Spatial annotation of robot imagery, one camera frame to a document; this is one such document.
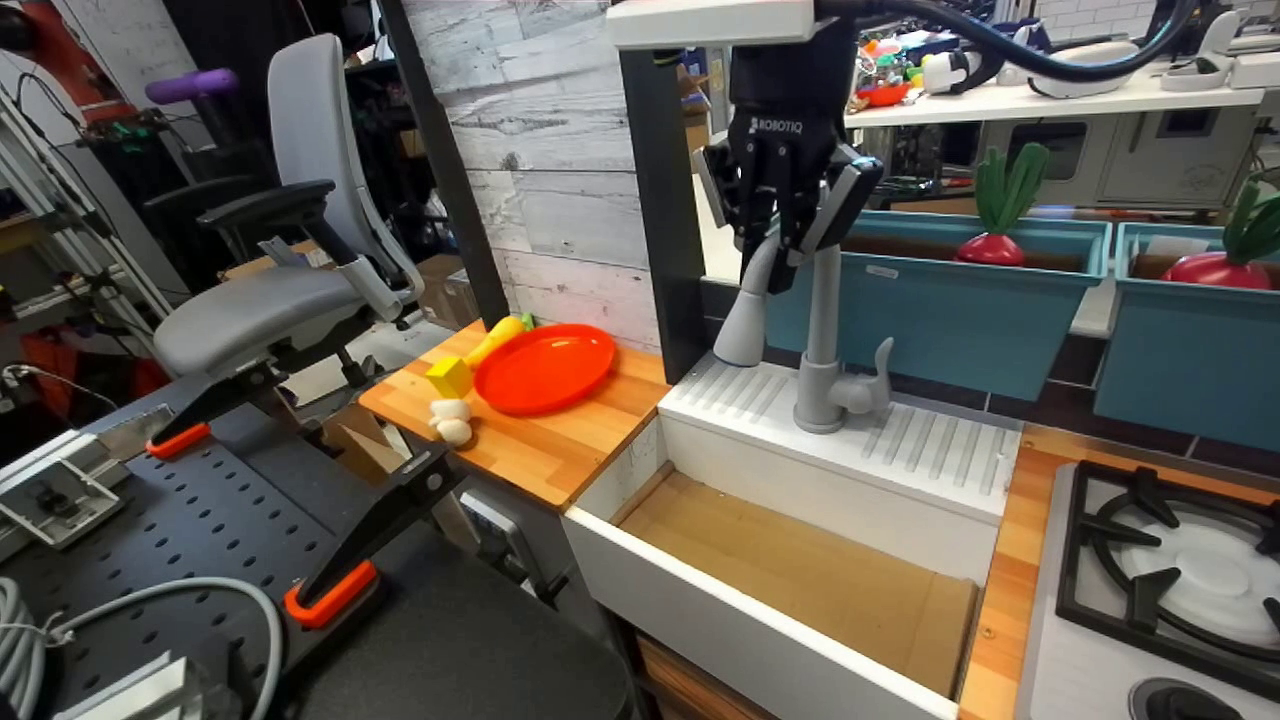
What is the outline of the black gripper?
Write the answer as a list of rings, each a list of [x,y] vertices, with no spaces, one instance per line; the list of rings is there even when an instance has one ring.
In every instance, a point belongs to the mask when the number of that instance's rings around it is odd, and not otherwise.
[[[728,142],[708,152],[708,167],[731,219],[772,216],[765,235],[778,244],[770,297],[787,293],[802,270],[786,216],[808,219],[816,214],[802,250],[834,250],[886,175],[876,158],[844,152],[816,205],[828,158],[844,142],[851,63],[851,19],[825,19],[803,46],[741,46],[731,52]]]

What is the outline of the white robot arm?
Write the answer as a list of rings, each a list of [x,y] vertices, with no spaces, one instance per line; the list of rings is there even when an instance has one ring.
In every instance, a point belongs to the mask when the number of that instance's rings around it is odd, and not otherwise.
[[[728,52],[731,115],[703,143],[703,175],[748,262],[770,235],[781,240],[770,293],[787,293],[822,185],[849,133],[858,17],[825,0],[619,0],[608,33],[619,47]]]

